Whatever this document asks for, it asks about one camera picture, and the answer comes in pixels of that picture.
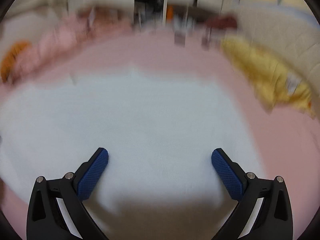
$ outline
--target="bed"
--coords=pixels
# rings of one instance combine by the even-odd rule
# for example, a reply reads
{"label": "bed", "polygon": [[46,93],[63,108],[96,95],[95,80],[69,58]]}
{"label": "bed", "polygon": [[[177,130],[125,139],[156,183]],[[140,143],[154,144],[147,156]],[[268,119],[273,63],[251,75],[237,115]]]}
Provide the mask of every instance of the bed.
{"label": "bed", "polygon": [[[274,8],[235,11],[246,37],[276,48],[311,84],[317,107],[319,27]],[[288,24],[305,42],[283,35]],[[320,206],[318,119],[267,113],[225,56],[200,44],[195,35],[177,47],[168,29],[113,38],[1,91],[1,209],[22,238],[35,179],[75,171],[97,147],[110,163],[85,205],[110,239],[210,239],[235,206],[210,163],[217,147],[245,171],[285,179],[300,236]]]}

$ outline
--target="brown cloth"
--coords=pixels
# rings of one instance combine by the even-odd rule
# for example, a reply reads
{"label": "brown cloth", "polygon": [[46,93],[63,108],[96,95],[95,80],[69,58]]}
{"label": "brown cloth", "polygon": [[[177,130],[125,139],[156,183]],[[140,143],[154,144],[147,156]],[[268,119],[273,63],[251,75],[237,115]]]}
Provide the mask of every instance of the brown cloth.
{"label": "brown cloth", "polygon": [[219,30],[236,29],[238,27],[237,19],[233,15],[219,15],[209,18],[205,25],[208,28]]}

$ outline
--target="pink garment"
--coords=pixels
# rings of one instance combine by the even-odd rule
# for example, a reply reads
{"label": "pink garment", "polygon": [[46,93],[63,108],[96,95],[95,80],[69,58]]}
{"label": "pink garment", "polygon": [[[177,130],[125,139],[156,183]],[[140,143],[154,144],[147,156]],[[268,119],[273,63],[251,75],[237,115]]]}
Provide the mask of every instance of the pink garment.
{"label": "pink garment", "polygon": [[30,74],[56,57],[71,51],[86,40],[87,19],[71,15],[54,29],[45,33],[40,41],[22,51],[12,71],[12,81]]}

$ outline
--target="orange object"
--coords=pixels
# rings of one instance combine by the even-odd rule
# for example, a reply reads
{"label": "orange object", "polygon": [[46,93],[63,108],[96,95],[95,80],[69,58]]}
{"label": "orange object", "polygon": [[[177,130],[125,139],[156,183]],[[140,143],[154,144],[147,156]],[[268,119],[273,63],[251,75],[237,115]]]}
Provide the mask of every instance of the orange object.
{"label": "orange object", "polygon": [[167,20],[172,20],[173,19],[173,6],[169,5],[167,7]]}
{"label": "orange object", "polygon": [[3,83],[7,82],[10,72],[16,63],[18,54],[29,46],[31,46],[31,42],[29,41],[18,41],[13,44],[10,50],[4,55],[1,62],[1,79]]}

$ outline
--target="white cloth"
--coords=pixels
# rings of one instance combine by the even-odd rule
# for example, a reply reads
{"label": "white cloth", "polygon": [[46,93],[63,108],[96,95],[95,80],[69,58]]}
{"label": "white cloth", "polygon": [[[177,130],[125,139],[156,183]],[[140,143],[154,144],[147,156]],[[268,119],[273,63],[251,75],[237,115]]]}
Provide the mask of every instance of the white cloth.
{"label": "white cloth", "polygon": [[26,202],[38,176],[62,178],[106,148],[109,164],[85,205],[110,239],[210,239],[235,206],[211,164],[216,148],[264,176],[217,84],[134,69],[24,85],[0,107],[0,135],[0,177]]}

